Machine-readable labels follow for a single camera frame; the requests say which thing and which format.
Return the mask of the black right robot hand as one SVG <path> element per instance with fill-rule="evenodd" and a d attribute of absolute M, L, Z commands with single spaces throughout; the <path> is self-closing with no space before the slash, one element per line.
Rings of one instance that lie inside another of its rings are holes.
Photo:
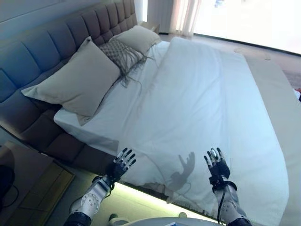
<path fill-rule="evenodd" d="M 230 177 L 230 169 L 220 148 L 211 148 L 210 151 L 207 151 L 207 155 L 204 156 L 204 159 L 212 176 L 225 179 Z"/>

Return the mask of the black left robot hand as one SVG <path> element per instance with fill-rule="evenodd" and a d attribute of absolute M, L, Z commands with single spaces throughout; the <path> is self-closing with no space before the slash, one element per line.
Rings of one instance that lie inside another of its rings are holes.
<path fill-rule="evenodd" d="M 119 181 L 121 177 L 136 163 L 136 154 L 132 149 L 125 148 L 120 151 L 113 160 L 110 179 L 114 183 Z"/>

